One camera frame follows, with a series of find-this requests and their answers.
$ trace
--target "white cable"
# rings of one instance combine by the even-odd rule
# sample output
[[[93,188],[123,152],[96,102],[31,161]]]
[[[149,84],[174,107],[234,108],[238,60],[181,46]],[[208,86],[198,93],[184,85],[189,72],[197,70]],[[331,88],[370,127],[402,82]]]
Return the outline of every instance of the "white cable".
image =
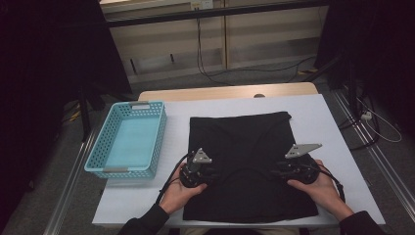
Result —
[[[367,121],[366,119],[366,123],[367,125],[380,137],[382,137],[383,139],[393,142],[393,143],[397,143],[400,142],[402,140],[402,135],[400,134],[400,132],[392,125],[390,124],[387,120],[385,120],[383,117],[379,116],[378,114],[376,114],[374,111],[372,111],[371,109],[369,109],[369,107],[367,107],[359,98],[357,98],[357,101],[360,102],[368,111],[370,111],[372,114],[374,114],[376,117],[380,118],[382,121],[384,121],[386,124],[388,124],[390,127],[392,127],[394,129],[394,131],[396,131],[396,133],[399,135],[399,139],[398,140],[391,140],[386,138],[385,136],[381,135],[380,133],[378,133],[370,124],[369,121]]]

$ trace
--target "white table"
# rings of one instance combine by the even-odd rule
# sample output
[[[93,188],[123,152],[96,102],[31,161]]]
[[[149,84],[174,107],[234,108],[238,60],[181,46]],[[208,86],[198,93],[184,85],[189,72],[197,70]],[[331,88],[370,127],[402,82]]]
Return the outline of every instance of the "white table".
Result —
[[[167,124],[158,171],[153,180],[109,179],[97,208],[93,223],[121,227],[129,218],[143,215],[156,197],[177,161],[187,152],[190,117],[236,117],[287,111],[298,144],[321,143],[323,147],[310,153],[321,159],[344,184],[346,200],[358,211],[368,211],[378,224],[385,221],[337,128],[321,95],[297,95],[274,98],[220,99],[166,102]],[[324,227],[337,226],[337,221],[319,209],[319,215],[273,223],[235,224],[184,221],[183,211],[174,213],[167,227]]]

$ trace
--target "black sleeve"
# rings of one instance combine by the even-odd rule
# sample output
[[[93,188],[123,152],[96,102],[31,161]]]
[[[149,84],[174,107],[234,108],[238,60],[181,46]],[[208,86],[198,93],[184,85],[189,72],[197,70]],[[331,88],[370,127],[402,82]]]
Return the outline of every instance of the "black sleeve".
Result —
[[[154,204],[142,217],[128,220],[122,226],[118,235],[156,234],[167,222],[168,218],[168,214],[159,205]]]
[[[367,211],[361,211],[345,218],[340,222],[340,227],[347,235],[387,234],[373,221]]]

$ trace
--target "person's left hand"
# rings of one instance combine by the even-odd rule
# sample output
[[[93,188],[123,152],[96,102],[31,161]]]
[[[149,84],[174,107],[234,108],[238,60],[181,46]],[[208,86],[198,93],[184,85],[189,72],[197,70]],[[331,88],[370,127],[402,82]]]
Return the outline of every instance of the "person's left hand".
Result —
[[[182,209],[190,198],[202,193],[208,187],[206,184],[201,184],[196,188],[186,188],[183,186],[179,179],[180,168],[183,165],[184,164],[181,164],[174,172],[171,177],[172,181],[170,181],[170,185],[160,202],[160,207],[168,214],[172,214],[173,212]]]

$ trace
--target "person's right hand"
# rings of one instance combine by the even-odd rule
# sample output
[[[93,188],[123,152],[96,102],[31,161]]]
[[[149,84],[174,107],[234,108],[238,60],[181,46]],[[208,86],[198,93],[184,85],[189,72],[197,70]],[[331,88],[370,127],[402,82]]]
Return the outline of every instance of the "person's right hand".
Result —
[[[323,165],[320,160],[315,161],[319,165]],[[332,179],[324,173],[320,173],[317,180],[312,184],[303,184],[294,179],[288,180],[287,183],[308,194],[317,205],[334,215],[338,221],[354,214],[351,208],[339,197]]]

